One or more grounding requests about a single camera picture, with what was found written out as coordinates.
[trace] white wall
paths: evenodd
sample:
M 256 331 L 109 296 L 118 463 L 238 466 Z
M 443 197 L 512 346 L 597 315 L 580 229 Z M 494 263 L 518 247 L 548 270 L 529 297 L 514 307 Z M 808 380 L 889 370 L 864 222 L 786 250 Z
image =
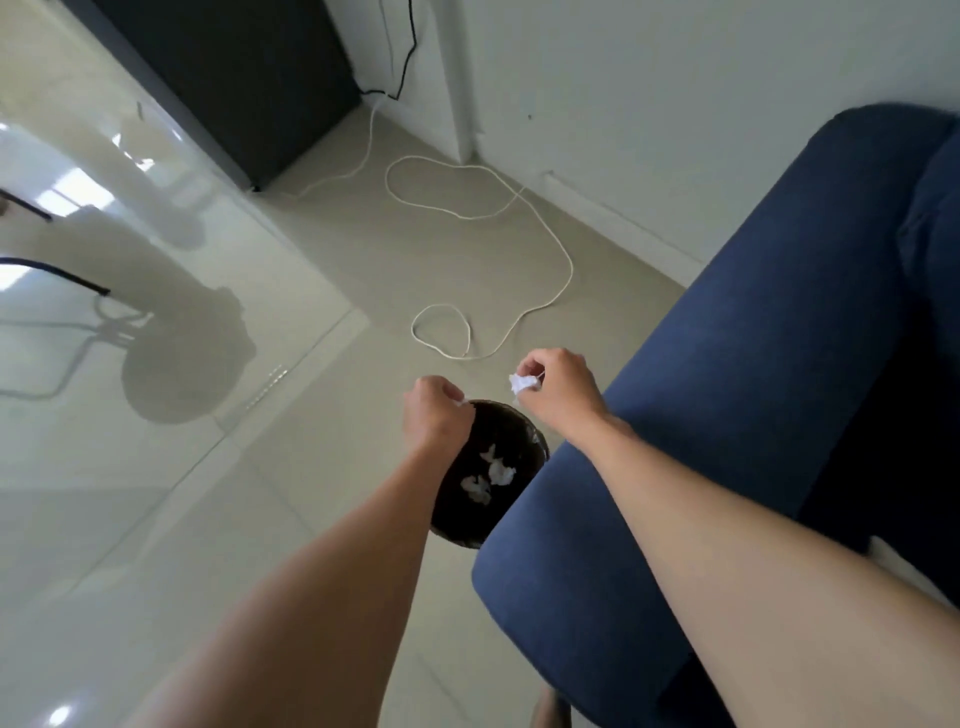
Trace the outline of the white wall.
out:
M 661 245 L 659 267 L 677 279 L 709 261 L 835 112 L 889 99 L 960 107 L 956 0 L 462 7 L 480 154 L 625 247 Z M 632 242 L 630 221 L 656 235 L 634 229 Z
M 410 50 L 407 0 L 325 0 L 361 88 L 396 92 Z M 415 0 L 420 39 L 399 101 L 380 95 L 380 112 L 450 158 L 473 153 L 470 95 L 463 82 L 466 54 L 457 0 Z

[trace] white tissue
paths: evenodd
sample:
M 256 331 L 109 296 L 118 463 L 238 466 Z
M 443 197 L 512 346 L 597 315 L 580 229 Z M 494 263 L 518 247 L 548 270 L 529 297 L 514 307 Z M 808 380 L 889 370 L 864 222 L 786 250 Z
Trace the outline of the white tissue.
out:
M 510 388 L 514 391 L 514 395 L 530 387 L 540 387 L 540 379 L 536 376 L 510 375 Z
M 516 468 L 508 468 L 503 461 L 497 458 L 490 463 L 490 483 L 493 485 L 510 485 L 514 482 Z
M 496 445 L 491 445 L 489 450 L 480 453 L 480 458 L 490 463 L 490 469 L 487 471 L 490 483 L 492 485 L 510 485 L 514 482 L 516 468 L 505 466 L 502 458 L 494 457 L 495 453 Z
M 474 503 L 490 505 L 490 483 L 483 475 L 471 475 L 460 481 L 460 487 L 467 491 L 467 495 Z

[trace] baseboard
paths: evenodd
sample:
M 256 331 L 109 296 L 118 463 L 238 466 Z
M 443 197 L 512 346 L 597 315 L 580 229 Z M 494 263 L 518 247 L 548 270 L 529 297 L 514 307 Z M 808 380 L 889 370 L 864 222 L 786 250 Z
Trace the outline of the baseboard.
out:
M 364 102 L 372 107 L 382 96 L 365 96 Z M 402 129 L 411 133 L 420 141 L 424 141 L 448 159 L 457 164 L 466 164 L 473 153 L 472 146 L 461 143 L 456 134 L 444 134 L 439 131 L 440 124 L 431 124 L 422 119 L 417 113 L 393 99 L 383 99 L 377 113 L 390 119 Z
M 674 248 L 616 210 L 584 197 L 552 172 L 543 175 L 540 195 L 684 288 L 704 270 L 704 263 Z
M 480 157 L 491 167 L 498 169 L 521 184 L 526 184 L 544 200 L 557 206 L 589 228 L 593 228 L 612 243 L 635 255 L 684 288 L 696 280 L 705 263 L 674 248 L 661 237 L 642 225 L 600 203 L 585 197 L 569 182 L 555 173 L 538 173 L 517 164 L 517 158 L 499 155 L 487 142 L 483 133 L 476 136 L 476 148 Z

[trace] hand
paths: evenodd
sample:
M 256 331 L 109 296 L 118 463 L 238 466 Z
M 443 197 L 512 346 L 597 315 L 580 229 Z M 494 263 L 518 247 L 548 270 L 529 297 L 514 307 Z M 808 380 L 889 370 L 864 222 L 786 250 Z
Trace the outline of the hand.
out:
M 422 376 L 403 396 L 403 435 L 407 448 L 437 448 L 456 457 L 467 443 L 473 417 L 464 393 L 442 376 Z
M 520 376 L 542 376 L 539 390 L 524 389 L 520 403 L 577 446 L 577 434 L 596 420 L 613 420 L 587 360 L 566 349 L 534 349 L 516 368 Z

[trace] crumpled tissue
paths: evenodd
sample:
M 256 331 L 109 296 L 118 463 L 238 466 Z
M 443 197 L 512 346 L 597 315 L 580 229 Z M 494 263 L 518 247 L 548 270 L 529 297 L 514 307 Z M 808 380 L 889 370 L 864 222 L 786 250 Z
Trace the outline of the crumpled tissue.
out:
M 510 388 L 514 391 L 515 396 L 530 387 L 540 388 L 540 378 L 538 376 L 510 375 Z

